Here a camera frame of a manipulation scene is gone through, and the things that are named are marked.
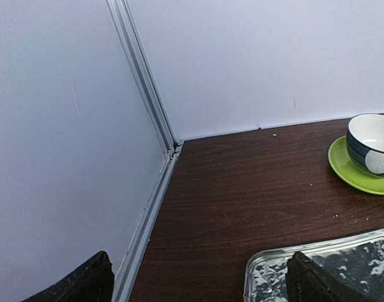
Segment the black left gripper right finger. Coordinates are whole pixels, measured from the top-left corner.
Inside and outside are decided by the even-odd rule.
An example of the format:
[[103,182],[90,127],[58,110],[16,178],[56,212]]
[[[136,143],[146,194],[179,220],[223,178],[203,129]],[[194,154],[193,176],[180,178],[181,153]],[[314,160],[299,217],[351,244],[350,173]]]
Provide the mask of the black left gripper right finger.
[[365,262],[348,255],[329,255],[322,264],[303,252],[287,260],[289,301],[380,301],[371,289]]

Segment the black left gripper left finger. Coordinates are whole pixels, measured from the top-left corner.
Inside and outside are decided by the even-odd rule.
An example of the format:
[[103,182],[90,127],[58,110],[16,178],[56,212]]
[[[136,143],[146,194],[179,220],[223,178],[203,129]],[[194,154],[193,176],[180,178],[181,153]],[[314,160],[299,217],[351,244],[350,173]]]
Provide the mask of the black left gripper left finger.
[[115,275],[105,251],[99,251],[59,282],[27,301],[107,301],[113,297]]

